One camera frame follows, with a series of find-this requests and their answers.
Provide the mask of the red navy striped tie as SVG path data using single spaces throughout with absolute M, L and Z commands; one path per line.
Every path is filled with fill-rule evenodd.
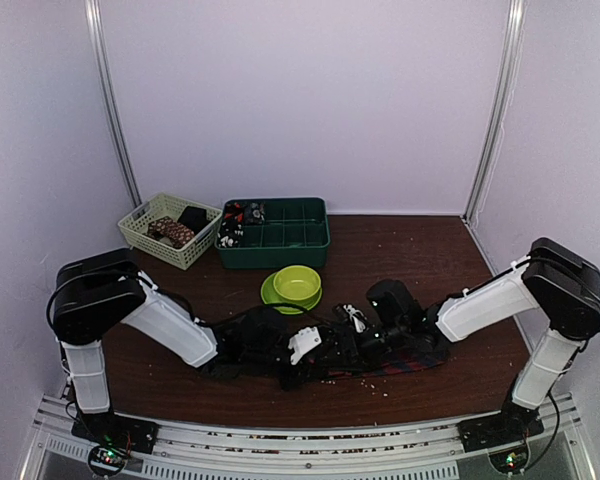
M 341 378 L 371 378 L 417 373 L 444 365 L 450 357 L 447 350 L 431 353 L 390 353 L 380 366 L 363 368 L 361 371 L 331 370 L 324 380 Z

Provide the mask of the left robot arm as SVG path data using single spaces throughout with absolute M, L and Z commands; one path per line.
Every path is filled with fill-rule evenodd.
M 64 265 L 46 307 L 47 322 L 67 363 L 78 412 L 103 444 L 124 424 L 114 415 L 105 338 L 129 330 L 158 344 L 200 378 L 271 377 L 291 391 L 319 375 L 315 354 L 324 325 L 289 332 L 282 304 L 259 305 L 220 321 L 194 313 L 188 299 L 158 285 L 128 249 Z

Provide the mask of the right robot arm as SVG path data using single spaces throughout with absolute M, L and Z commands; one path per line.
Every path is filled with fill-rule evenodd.
M 600 269 L 556 241 L 536 239 L 529 252 L 482 284 L 422 307 L 398 280 L 373 285 L 366 299 L 377 315 L 339 304 L 356 359 L 373 368 L 394 351 L 416 357 L 441 354 L 455 343 L 503 320 L 537 313 L 546 320 L 529 359 L 493 419 L 499 440 L 515 440 L 531 424 L 554 384 L 585 345 L 600 333 Z

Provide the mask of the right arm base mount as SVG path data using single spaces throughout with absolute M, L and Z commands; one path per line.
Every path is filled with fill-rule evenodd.
M 497 413 L 463 420 L 457 424 L 465 452 L 521 442 L 528 436 L 544 432 L 538 408 L 530 410 L 513 402 L 514 385 L 515 382 L 512 382 Z

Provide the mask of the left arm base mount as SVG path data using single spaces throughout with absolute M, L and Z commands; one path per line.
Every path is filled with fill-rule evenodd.
M 121 416 L 112 411 L 99 414 L 79 411 L 71 433 L 123 453 L 151 454 L 158 430 L 155 422 Z

